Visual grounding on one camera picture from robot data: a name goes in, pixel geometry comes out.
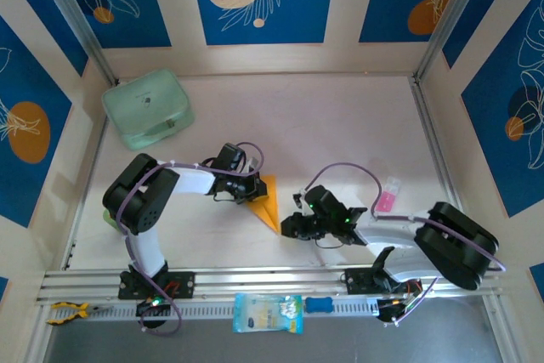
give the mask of white table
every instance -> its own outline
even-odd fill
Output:
[[[216,156],[226,142],[252,141],[264,151],[262,174],[275,174],[280,220],[296,211],[292,194],[325,165],[355,162],[385,182],[402,182],[395,212],[431,208],[445,199],[406,77],[290,74],[190,77],[181,83],[196,120],[142,151],[163,161],[195,163]],[[122,236],[102,219],[102,196],[138,152],[108,126],[76,231],[71,269],[125,269]],[[352,168],[319,180],[347,206],[370,205],[373,181]],[[313,241],[277,235],[244,205],[210,196],[172,196],[158,223],[171,268],[366,264],[364,247],[322,250]],[[333,246],[333,238],[321,240]]]

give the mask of metal rod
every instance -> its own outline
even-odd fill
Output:
[[[450,0],[448,2],[442,17],[428,41],[427,51],[423,55],[414,74],[417,82],[420,82],[427,74],[428,69],[444,47],[469,1]]]
[[[425,100],[425,95],[421,89],[421,85],[412,79],[411,90],[416,103],[417,113],[419,114],[419,118],[422,122],[423,132],[425,133],[425,138],[427,139],[428,148],[431,152],[431,157],[433,158],[434,167],[439,176],[440,184],[444,189],[448,201],[460,211],[463,211],[462,202],[457,193],[457,189],[453,184],[450,170],[446,164],[444,154],[442,153],[439,138],[436,134],[436,130],[434,129],[433,118],[429,112],[427,101]]]
[[[116,77],[113,70],[108,64],[107,59],[102,53],[100,42],[94,35],[87,18],[83,14],[76,0],[54,0],[57,8],[64,16],[66,22],[77,38],[77,41],[82,45],[85,53],[96,63],[102,76],[110,85],[116,84]]]

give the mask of orange circle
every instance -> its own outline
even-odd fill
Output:
[[[517,116],[513,116],[507,121],[505,130],[508,138],[515,142],[524,136],[524,122]]]
[[[408,30],[417,36],[431,34],[450,0],[422,0],[410,12]]]
[[[11,150],[23,162],[30,164],[41,162],[48,153],[51,140],[47,114],[40,105],[33,102],[19,102],[9,114],[15,116],[8,119],[10,124],[15,125],[15,129],[8,135]],[[32,131],[25,130],[24,126],[31,128]]]
[[[93,11],[93,16],[96,20],[104,25],[109,25],[110,23],[113,23],[114,20],[113,13],[110,10],[102,7],[97,7]]]

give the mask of metal frame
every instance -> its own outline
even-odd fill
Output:
[[[74,32],[77,41],[82,45],[85,53],[87,53],[87,55],[96,63],[96,66],[104,79],[109,82],[110,85],[116,84],[116,77],[108,64],[108,60],[102,53],[100,42],[98,38],[96,38],[94,31],[91,29],[81,8],[77,5],[77,1],[54,0],[54,2],[65,18],[66,23],[68,23],[71,30]]]
[[[112,69],[102,53],[98,39],[92,32],[82,11],[75,0],[54,0],[61,13],[65,16],[71,29],[76,34],[88,55],[95,61],[102,75],[111,84],[117,83]],[[445,41],[455,27],[462,11],[469,0],[451,0],[442,19],[439,21],[434,34],[429,41],[428,50],[414,73],[411,81],[411,90],[416,104],[422,127],[425,132],[429,150],[433,157],[434,166],[440,183],[448,200],[462,209],[462,202],[456,192],[444,155],[440,148],[439,138],[434,129],[433,118],[422,90],[421,80],[425,77],[430,65],[439,55]],[[74,237],[81,217],[81,210],[88,195],[90,180],[94,174],[97,155],[101,147],[105,122],[100,135],[99,147],[91,165],[88,185],[82,196],[71,233],[68,240],[61,268],[69,267],[71,250],[75,245]],[[348,299],[345,285],[342,283],[343,270],[346,268],[364,268],[370,265],[342,265],[321,266],[308,268],[236,268],[236,269],[193,269],[196,275],[195,298],[183,301],[183,304],[222,304],[231,302],[236,292],[268,292],[285,293],[296,292],[309,296],[333,296],[341,303]],[[128,303],[117,299],[120,270],[88,270],[88,271],[49,271],[45,274],[42,289],[39,292],[36,306],[36,319],[32,333],[31,344],[27,350],[25,361],[42,361],[48,346],[51,334],[50,326],[45,320],[51,315],[48,307],[51,303],[69,298],[73,301],[112,303],[120,308]],[[430,279],[423,280],[428,285]],[[501,356],[507,362],[521,362],[523,348],[517,336],[519,329],[508,319],[513,316],[508,306],[507,298],[501,296],[501,281],[496,273],[489,273],[478,291],[467,292],[453,286],[445,280],[440,280],[433,289],[430,297],[462,297],[479,295],[484,300],[490,318]],[[381,298],[390,297],[383,294]]]
[[[440,17],[433,34],[428,42],[427,50],[423,55],[414,77],[420,82],[427,74],[428,69],[442,51],[445,42],[455,28],[457,21],[461,18],[463,10],[467,7],[469,0],[450,0]]]

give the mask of wire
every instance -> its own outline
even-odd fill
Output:
[[[398,299],[395,299],[393,302],[385,303],[383,305],[378,306],[377,308],[378,309],[389,308],[390,306],[395,306],[395,305],[398,305],[399,303],[400,301]]]
[[[218,194],[217,193],[215,195],[213,195],[213,201],[215,201],[216,203],[220,203],[221,201],[228,201],[230,203],[235,203],[236,202],[235,199],[218,199]]]
[[[446,234],[451,235],[455,237],[457,240],[461,241],[463,244],[466,244],[467,246],[471,247],[473,250],[479,252],[484,257],[489,259],[491,262],[495,263],[499,269],[493,269],[493,270],[500,270],[500,271],[506,271],[507,267],[499,261],[497,257],[492,255],[490,252],[476,244],[475,242],[469,240],[464,235],[456,232],[455,230],[451,229],[447,225],[444,225],[442,223],[439,223],[438,221],[431,220],[430,218],[424,218],[424,217],[408,217],[408,216],[377,216],[376,219],[378,220],[397,220],[397,221],[417,221],[418,223],[423,224],[431,224],[434,227],[437,227],[438,229],[444,231]]]
[[[243,162],[242,162],[242,164],[241,164],[240,172],[241,172],[242,170],[244,170],[244,167],[246,167],[246,163],[247,163],[246,152],[244,152],[244,153],[242,154],[241,159],[242,159]]]
[[[208,157],[206,160],[204,160],[204,161],[201,162],[201,166],[206,166],[206,167],[208,167],[207,164],[208,164],[209,162],[213,161],[214,159],[217,159],[217,158],[216,158],[216,157]]]
[[[149,179],[153,174],[155,174],[159,170],[169,168],[169,167],[181,167],[181,168],[185,168],[185,169],[203,170],[203,171],[209,172],[209,173],[221,173],[221,174],[228,174],[228,175],[232,175],[232,176],[244,176],[244,177],[252,176],[253,174],[258,173],[258,171],[261,169],[261,167],[264,164],[264,153],[263,153],[263,151],[261,150],[261,148],[259,148],[257,145],[255,145],[252,142],[240,142],[237,146],[240,146],[240,145],[252,146],[253,148],[255,148],[258,151],[259,155],[261,156],[257,167],[255,169],[253,169],[251,172],[238,173],[238,172],[231,172],[231,171],[227,171],[227,170],[217,170],[217,169],[213,169],[213,172],[212,172],[212,169],[210,169],[209,167],[203,167],[203,166],[200,166],[200,165],[189,165],[189,164],[186,164],[186,163],[177,163],[177,162],[162,163],[161,165],[157,165],[157,166],[153,167],[148,173],[146,173],[134,185],[134,187],[128,193],[127,197],[125,197],[125,200],[122,201],[121,206],[119,206],[119,210],[117,211],[117,215],[116,215],[116,223],[117,223],[117,227],[119,228],[119,230],[124,235],[125,247],[127,248],[128,256],[130,257],[130,260],[133,263],[134,269],[136,269],[136,271],[140,275],[142,275],[144,277],[144,279],[159,293],[159,295],[161,295],[164,299],[166,299],[166,301],[168,303],[170,303],[170,305],[172,305],[174,311],[176,312],[176,315],[178,316],[178,324],[176,325],[176,327],[174,329],[172,329],[169,332],[157,332],[157,331],[152,331],[151,332],[151,331],[148,331],[147,328],[144,326],[144,323],[143,323],[144,319],[142,317],[142,319],[140,319],[140,325],[141,325],[141,328],[142,328],[143,332],[148,332],[149,334],[152,334],[152,335],[155,335],[155,336],[171,336],[174,333],[176,333],[179,330],[179,328],[181,327],[182,317],[181,317],[181,309],[178,307],[178,305],[176,305],[176,303],[173,301],[173,299],[170,298],[168,296],[168,294],[165,293],[162,290],[162,288],[160,286],[158,286],[153,281],[153,279],[144,272],[144,270],[141,268],[141,266],[139,264],[139,261],[138,261],[138,259],[136,257],[136,254],[134,253],[132,244],[130,243],[130,240],[128,239],[128,235],[130,234],[130,230],[121,221],[122,214],[124,213],[125,209],[127,208],[127,204],[132,200],[132,198],[134,197],[136,192],[139,190],[140,187],[142,187],[144,185],[144,183],[147,181],[147,179]]]
[[[321,174],[323,174],[326,170],[330,169],[331,167],[335,167],[335,166],[348,166],[348,167],[355,167],[359,170],[362,170],[363,172],[365,172],[366,174],[368,174],[372,179],[374,179],[374,181],[376,182],[376,185],[377,185],[377,197],[376,197],[376,200],[372,203],[372,206],[371,206],[371,214],[374,215],[374,211],[376,209],[376,205],[377,205],[377,202],[380,200],[380,197],[382,197],[382,184],[380,183],[380,180],[376,177],[376,175],[371,172],[370,170],[368,170],[366,167],[362,167],[361,165],[357,165],[356,163],[351,163],[351,162],[336,162],[336,163],[332,163],[330,165],[327,165],[325,167],[323,167],[315,176],[314,178],[312,179],[311,182],[308,183],[308,185],[306,186],[305,190],[308,190],[310,187],[312,187],[312,185],[315,183],[315,180],[317,180],[319,178],[319,176],[321,176]]]
[[[334,247],[322,247],[322,246],[320,246],[320,245],[317,243],[317,238],[314,239],[314,241],[315,241],[315,245],[316,245],[317,247],[323,249],[323,250],[336,250],[337,248],[343,247],[343,243],[340,244],[339,246],[334,246]]]
[[[363,172],[368,174],[376,182],[378,193],[377,193],[376,200],[374,200],[374,202],[372,203],[372,206],[371,206],[371,215],[376,220],[409,221],[411,223],[414,222],[414,221],[417,221],[418,223],[431,224],[432,226],[437,227],[438,229],[444,231],[448,235],[452,235],[457,240],[461,241],[463,244],[466,244],[467,246],[471,247],[475,251],[479,252],[484,257],[489,259],[492,263],[495,263],[498,266],[499,269],[493,269],[494,267],[491,267],[492,270],[500,270],[500,271],[503,271],[503,272],[507,270],[507,267],[501,261],[499,261],[499,259],[497,257],[493,256],[491,253],[486,251],[484,248],[482,248],[481,246],[479,246],[475,242],[470,241],[464,235],[459,234],[458,232],[452,230],[447,225],[439,223],[438,221],[434,221],[434,220],[431,220],[429,218],[423,218],[423,217],[409,217],[409,216],[399,216],[399,215],[396,215],[396,216],[376,215],[376,205],[377,205],[378,201],[380,200],[380,197],[382,196],[383,188],[382,188],[382,184],[380,183],[380,180],[376,177],[376,175],[373,172],[371,172],[370,170],[368,170],[366,167],[362,167],[361,165],[357,165],[357,164],[351,163],[351,162],[332,163],[330,165],[327,165],[327,166],[323,167],[314,176],[314,178],[309,182],[309,184],[306,186],[305,189],[308,190],[310,187],[312,187],[312,185],[315,183],[315,180],[317,180],[317,178],[319,178],[319,176],[321,176],[321,174],[323,174],[323,172],[325,172],[327,169],[330,169],[331,167],[335,167],[335,166],[356,167],[359,170],[362,170]]]
[[[395,325],[398,325],[400,322],[406,319],[408,315],[411,314],[414,311],[414,309],[419,306],[419,304],[423,301],[423,299],[425,299],[428,293],[431,292],[434,284],[436,284],[436,281],[438,280],[439,280],[438,277],[433,279],[433,281],[425,290],[425,292],[421,295],[421,297],[419,297],[416,301],[414,301],[414,303],[412,303],[408,308],[406,308],[406,312],[397,318],[397,320],[395,321]]]

